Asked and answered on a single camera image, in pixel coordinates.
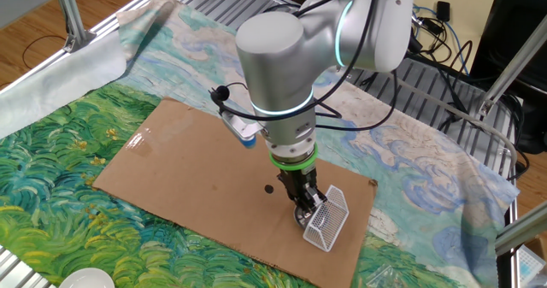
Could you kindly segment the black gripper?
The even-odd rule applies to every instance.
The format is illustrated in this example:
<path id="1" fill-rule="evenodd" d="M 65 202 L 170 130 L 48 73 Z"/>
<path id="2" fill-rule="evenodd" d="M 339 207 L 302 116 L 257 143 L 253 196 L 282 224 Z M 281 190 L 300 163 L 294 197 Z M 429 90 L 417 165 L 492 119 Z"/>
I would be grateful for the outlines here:
<path id="1" fill-rule="evenodd" d="M 326 201 L 325 195 L 317 188 L 316 178 L 315 166 L 299 170 L 281 169 L 277 175 L 287 196 L 305 214 L 314 213 Z"/>

